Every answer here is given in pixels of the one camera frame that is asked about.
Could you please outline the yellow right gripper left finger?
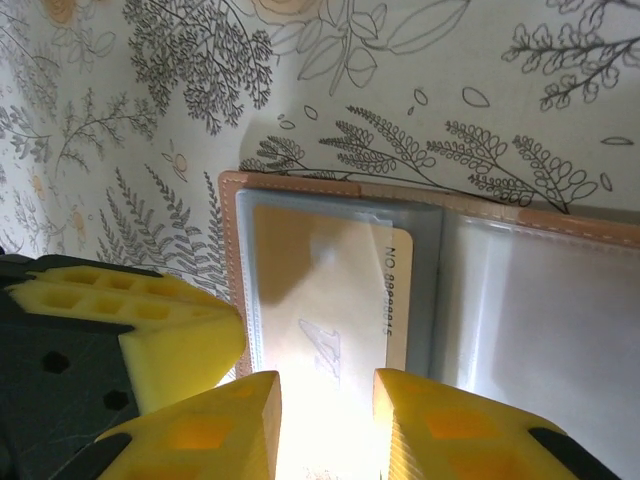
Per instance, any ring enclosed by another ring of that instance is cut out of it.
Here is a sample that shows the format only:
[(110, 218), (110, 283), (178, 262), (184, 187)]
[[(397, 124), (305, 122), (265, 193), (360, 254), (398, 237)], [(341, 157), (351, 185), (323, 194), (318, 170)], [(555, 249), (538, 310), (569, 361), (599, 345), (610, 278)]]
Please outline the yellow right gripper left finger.
[(280, 427), (279, 373), (254, 373), (103, 433), (131, 440), (97, 480), (275, 480)]

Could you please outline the floral tablecloth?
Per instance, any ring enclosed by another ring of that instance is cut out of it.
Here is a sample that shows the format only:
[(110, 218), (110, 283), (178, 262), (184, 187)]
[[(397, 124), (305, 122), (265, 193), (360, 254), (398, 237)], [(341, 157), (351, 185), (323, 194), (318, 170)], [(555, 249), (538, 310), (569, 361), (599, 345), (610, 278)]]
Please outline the floral tablecloth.
[(640, 0), (0, 0), (0, 239), (100, 241), (215, 291), (203, 188), (255, 168), (491, 180), (640, 213)]

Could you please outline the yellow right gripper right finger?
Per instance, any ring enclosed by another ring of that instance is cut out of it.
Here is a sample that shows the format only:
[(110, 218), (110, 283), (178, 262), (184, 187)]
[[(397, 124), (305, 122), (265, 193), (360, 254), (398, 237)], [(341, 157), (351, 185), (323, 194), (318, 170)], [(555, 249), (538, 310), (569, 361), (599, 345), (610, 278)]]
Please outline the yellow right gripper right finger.
[(374, 373), (376, 480), (618, 480), (553, 422), (405, 371)]

